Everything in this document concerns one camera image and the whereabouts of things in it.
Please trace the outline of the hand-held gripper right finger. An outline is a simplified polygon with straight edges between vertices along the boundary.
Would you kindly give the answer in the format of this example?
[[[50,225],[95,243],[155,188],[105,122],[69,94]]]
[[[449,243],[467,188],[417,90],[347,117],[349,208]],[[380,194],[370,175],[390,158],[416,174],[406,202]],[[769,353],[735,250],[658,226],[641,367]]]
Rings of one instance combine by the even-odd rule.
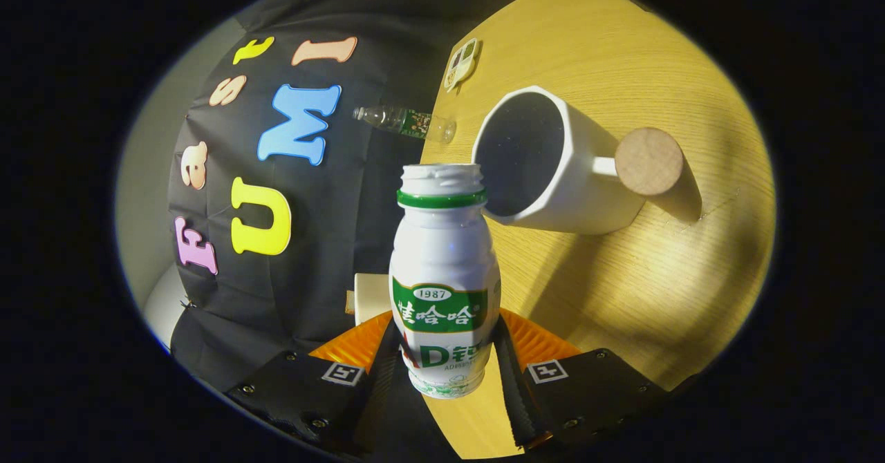
[[[495,331],[505,409],[518,447],[592,443],[647,415],[668,393],[607,348],[582,352],[518,313]]]

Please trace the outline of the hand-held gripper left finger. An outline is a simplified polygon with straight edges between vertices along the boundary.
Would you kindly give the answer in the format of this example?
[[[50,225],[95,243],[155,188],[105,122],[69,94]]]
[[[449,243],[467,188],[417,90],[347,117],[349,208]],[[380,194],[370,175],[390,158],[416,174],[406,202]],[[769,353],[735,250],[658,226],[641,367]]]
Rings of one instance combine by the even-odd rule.
[[[392,313],[383,312],[312,352],[284,350],[228,397],[309,447],[364,457],[374,448],[398,346]]]

